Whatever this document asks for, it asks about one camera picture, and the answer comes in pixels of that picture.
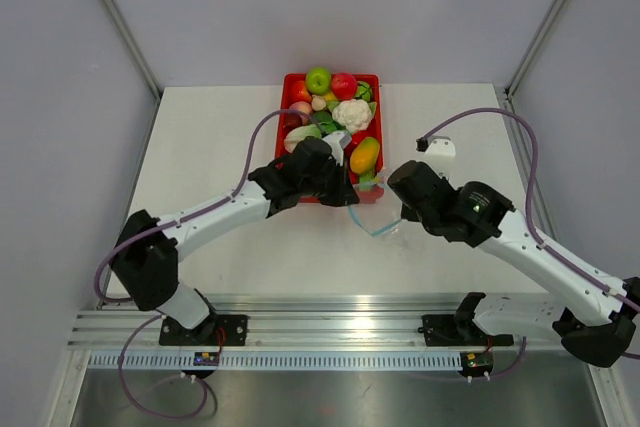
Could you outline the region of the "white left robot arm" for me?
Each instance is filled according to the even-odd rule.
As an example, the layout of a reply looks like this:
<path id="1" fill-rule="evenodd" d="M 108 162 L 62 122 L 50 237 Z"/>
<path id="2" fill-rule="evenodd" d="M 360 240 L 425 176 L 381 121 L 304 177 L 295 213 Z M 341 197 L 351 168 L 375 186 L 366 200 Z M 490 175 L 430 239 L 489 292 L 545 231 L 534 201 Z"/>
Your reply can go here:
<path id="1" fill-rule="evenodd" d="M 203 295 L 180 281 L 180 263 L 233 229 L 293 208 L 304 197 L 330 207 L 358 203 L 345 164 L 350 141 L 346 131 L 307 137 L 209 205 L 165 218 L 136 212 L 121 232 L 109 262 L 112 271 L 139 310 L 173 319 L 195 345 L 208 343 L 216 332 L 217 314 Z"/>

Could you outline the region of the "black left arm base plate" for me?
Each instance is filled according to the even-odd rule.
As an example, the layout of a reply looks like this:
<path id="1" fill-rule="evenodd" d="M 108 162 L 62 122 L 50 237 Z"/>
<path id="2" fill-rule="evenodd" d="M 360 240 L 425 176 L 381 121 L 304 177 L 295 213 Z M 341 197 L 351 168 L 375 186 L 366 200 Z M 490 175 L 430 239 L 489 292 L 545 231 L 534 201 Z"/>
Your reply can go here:
<path id="1" fill-rule="evenodd" d="M 242 347 L 246 344 L 247 327 L 246 315 L 213 314 L 193 329 L 167 318 L 162 321 L 159 344 L 174 347 Z"/>

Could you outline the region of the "yellow orange mango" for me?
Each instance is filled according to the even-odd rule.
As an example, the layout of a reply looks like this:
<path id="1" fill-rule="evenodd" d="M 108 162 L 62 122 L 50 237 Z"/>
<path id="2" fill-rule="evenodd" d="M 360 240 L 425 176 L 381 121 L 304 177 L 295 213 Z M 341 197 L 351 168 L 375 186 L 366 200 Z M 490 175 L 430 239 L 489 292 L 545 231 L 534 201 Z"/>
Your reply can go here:
<path id="1" fill-rule="evenodd" d="M 380 153 L 380 144 L 373 137 L 364 138 L 352 151 L 349 158 L 350 170 L 357 175 L 374 171 Z"/>

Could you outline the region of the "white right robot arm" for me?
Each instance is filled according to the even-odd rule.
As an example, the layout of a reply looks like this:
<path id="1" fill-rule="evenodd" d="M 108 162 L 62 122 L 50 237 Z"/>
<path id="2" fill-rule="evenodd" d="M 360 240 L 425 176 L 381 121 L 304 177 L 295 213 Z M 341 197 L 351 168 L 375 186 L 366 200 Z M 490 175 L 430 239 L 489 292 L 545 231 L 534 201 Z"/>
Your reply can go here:
<path id="1" fill-rule="evenodd" d="M 468 293 L 453 315 L 466 343 L 513 335 L 558 341 L 577 359 L 610 367 L 633 340 L 639 281 L 611 276 L 527 224 L 524 214 L 492 187 L 471 181 L 459 188 L 426 163 L 410 160 L 388 185 L 402 215 L 450 243 L 464 243 L 511 265 L 549 292 L 551 303 Z"/>

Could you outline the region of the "clear zip top bag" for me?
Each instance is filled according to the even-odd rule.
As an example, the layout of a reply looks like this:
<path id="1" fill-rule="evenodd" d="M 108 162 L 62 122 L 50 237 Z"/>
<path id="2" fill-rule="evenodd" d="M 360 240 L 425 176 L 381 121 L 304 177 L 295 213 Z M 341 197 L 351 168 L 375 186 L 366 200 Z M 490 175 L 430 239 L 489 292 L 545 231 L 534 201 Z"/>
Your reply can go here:
<path id="1" fill-rule="evenodd" d="M 349 206 L 348 213 L 354 224 L 369 236 L 384 238 L 398 232 L 402 223 L 401 204 L 387 185 L 387 173 L 380 171 L 377 175 L 379 188 L 370 192 L 361 192 L 357 179 L 353 187 L 359 203 Z"/>

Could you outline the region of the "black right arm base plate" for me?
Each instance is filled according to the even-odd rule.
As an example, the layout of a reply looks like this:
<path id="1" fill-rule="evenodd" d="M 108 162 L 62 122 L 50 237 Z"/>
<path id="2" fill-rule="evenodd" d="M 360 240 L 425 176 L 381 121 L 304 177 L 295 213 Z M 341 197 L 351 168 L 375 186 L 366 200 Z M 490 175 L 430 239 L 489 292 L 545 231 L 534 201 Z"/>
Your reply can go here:
<path id="1" fill-rule="evenodd" d="M 509 334 L 491 336 L 472 320 L 457 319 L 454 314 L 427 314 L 421 317 L 418 332 L 428 347 L 511 347 L 514 337 Z"/>

